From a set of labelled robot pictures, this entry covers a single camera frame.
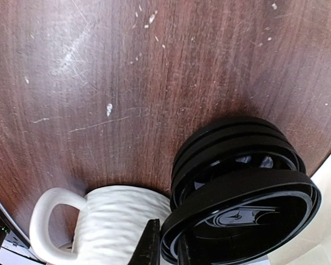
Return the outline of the blue checkered paper bag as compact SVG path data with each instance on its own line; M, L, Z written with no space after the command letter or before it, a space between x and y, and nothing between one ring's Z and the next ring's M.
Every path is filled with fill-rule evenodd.
M321 191L321 206L298 236L268 254L271 264L331 264L331 154L311 180Z

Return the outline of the black cup lid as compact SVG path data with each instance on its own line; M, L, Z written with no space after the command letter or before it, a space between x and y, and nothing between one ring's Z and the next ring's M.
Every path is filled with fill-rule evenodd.
M178 245L190 234L210 264L241 264L267 255L295 238L322 202L304 173L244 169L224 174L193 191L161 228L161 254L178 261Z

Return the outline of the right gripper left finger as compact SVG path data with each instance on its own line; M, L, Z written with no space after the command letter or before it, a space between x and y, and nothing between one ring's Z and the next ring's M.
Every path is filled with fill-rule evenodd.
M160 220L147 222L129 265L160 265Z

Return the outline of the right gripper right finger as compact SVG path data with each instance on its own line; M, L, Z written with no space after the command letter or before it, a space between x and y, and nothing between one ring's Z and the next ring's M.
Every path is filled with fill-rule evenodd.
M179 265L192 265L194 263L192 251L191 233L183 233L178 241L178 264Z

